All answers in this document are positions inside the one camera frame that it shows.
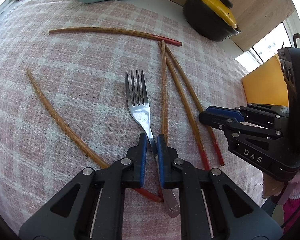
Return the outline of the gloved right hand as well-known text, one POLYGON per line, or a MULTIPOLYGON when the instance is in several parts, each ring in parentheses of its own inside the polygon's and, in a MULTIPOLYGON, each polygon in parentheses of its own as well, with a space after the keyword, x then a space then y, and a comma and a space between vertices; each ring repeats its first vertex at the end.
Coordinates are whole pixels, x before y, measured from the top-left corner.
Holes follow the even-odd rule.
POLYGON ((262 173, 262 175, 262 197, 264 199, 270 196, 278 196, 281 193, 283 193, 285 199, 296 200, 300 198, 300 171, 287 183, 277 181, 265 173, 262 173))

